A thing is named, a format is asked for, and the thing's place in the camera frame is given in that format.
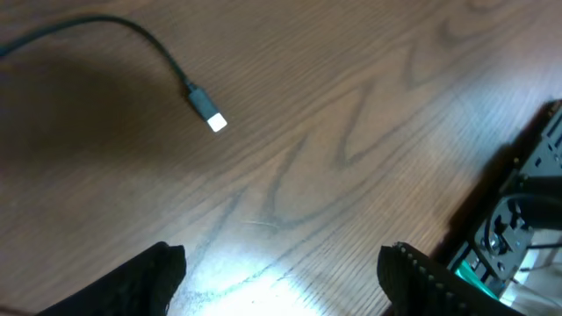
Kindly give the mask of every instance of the black object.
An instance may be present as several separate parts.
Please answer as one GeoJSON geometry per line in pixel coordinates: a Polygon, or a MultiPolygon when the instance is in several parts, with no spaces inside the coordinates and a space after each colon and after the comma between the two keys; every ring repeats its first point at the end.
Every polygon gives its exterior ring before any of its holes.
{"type": "Polygon", "coordinates": [[[522,144],[508,175],[478,205],[487,212],[448,263],[455,271],[467,261],[497,296],[532,248],[534,229],[562,229],[561,108],[559,101],[546,106],[539,132],[522,144]]]}
{"type": "Polygon", "coordinates": [[[441,265],[405,243],[381,248],[378,280],[396,315],[520,315],[453,273],[467,262],[499,297],[533,248],[534,229],[562,229],[562,102],[544,113],[473,208],[472,229],[449,261],[441,265]]]}
{"type": "Polygon", "coordinates": [[[184,247],[159,242],[38,316],[164,316],[185,268],[184,247]]]}
{"type": "Polygon", "coordinates": [[[199,113],[201,118],[207,122],[207,124],[212,128],[214,132],[218,132],[222,129],[226,124],[226,120],[222,117],[219,113],[219,110],[214,105],[213,101],[207,94],[195,85],[188,76],[183,72],[183,70],[177,64],[177,61],[172,57],[169,53],[168,49],[158,40],[154,35],[152,35],[149,31],[147,31],[142,26],[129,21],[125,18],[114,17],[111,15],[104,15],[104,14],[97,14],[97,15],[88,15],[82,16],[80,18],[73,18],[69,20],[65,20],[59,23],[55,23],[34,31],[27,33],[11,42],[2,44],[0,46],[0,58],[6,57],[8,54],[16,51],[17,49],[25,46],[33,42],[34,40],[40,39],[48,34],[59,32],[61,30],[77,26],[88,24],[92,22],[111,22],[116,23],[119,25],[123,25],[128,27],[129,29],[137,32],[138,34],[142,35],[156,50],[164,57],[164,59],[168,62],[171,69],[177,76],[179,82],[183,85],[184,89],[187,90],[187,95],[191,101],[191,104],[195,108],[195,110],[199,113]]]}

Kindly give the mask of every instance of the wood grain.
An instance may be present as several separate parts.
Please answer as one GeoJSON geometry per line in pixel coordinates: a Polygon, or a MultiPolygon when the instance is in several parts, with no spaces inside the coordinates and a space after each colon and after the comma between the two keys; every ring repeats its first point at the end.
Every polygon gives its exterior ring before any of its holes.
{"type": "Polygon", "coordinates": [[[157,241],[171,315],[376,315],[381,245],[430,253],[495,151],[562,96],[558,1],[10,1],[0,40],[85,12],[153,31],[229,122],[115,25],[2,60],[0,305],[37,312],[157,241]]]}

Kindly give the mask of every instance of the black plastic part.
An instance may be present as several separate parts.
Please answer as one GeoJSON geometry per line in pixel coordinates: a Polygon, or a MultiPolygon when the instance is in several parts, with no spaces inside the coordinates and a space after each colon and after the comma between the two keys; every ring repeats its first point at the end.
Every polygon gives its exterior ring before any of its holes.
{"type": "Polygon", "coordinates": [[[219,109],[203,89],[193,84],[188,85],[188,88],[189,93],[187,97],[203,120],[207,121],[219,113],[219,109]]]}
{"type": "MultiPolygon", "coordinates": [[[[562,176],[522,178],[515,186],[516,193],[562,199],[562,176]]],[[[535,228],[562,229],[562,207],[541,199],[519,201],[522,217],[535,228]]]]}
{"type": "Polygon", "coordinates": [[[526,178],[562,178],[562,111],[552,110],[552,118],[540,135],[533,153],[520,172],[526,178]]]}
{"type": "Polygon", "coordinates": [[[507,281],[521,265],[533,233],[508,203],[500,203],[472,236],[472,249],[491,274],[507,281]],[[493,249],[486,247],[486,230],[494,241],[493,249]]]}
{"type": "Polygon", "coordinates": [[[185,276],[183,246],[159,242],[39,316],[163,316],[185,276]]]}

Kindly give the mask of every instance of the black electronic device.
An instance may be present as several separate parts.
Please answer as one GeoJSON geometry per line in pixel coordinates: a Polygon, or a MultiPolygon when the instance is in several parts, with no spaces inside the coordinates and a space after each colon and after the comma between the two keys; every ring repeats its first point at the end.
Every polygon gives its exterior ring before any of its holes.
{"type": "Polygon", "coordinates": [[[484,216],[449,261],[466,261],[482,283],[499,296],[519,270],[533,232],[562,229],[562,102],[545,108],[545,125],[513,157],[498,187],[477,207],[484,216]]]}

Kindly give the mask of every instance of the usb cable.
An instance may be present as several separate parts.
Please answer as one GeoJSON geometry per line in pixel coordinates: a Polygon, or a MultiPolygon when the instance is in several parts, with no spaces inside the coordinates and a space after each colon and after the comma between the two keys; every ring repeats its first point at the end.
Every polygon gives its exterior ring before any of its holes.
{"type": "Polygon", "coordinates": [[[164,45],[155,38],[149,31],[147,31],[142,26],[129,21],[124,18],[114,17],[111,15],[89,15],[81,16],[80,18],[74,18],[70,20],[65,20],[60,23],[49,25],[37,30],[31,31],[17,39],[14,39],[8,43],[4,43],[0,46],[0,60],[6,57],[11,52],[17,50],[18,48],[28,44],[34,40],[42,38],[53,32],[58,32],[60,30],[82,25],[91,22],[113,22],[130,28],[131,30],[142,35],[145,39],[152,44],[154,48],[164,57],[168,62],[171,69],[177,75],[179,82],[187,90],[187,97],[191,102],[193,108],[199,113],[201,118],[211,127],[214,132],[218,132],[227,125],[227,121],[220,114],[219,109],[216,107],[212,99],[206,94],[206,92],[193,83],[183,70],[179,67],[176,60],[171,56],[169,51],[164,47],[164,45]]]}

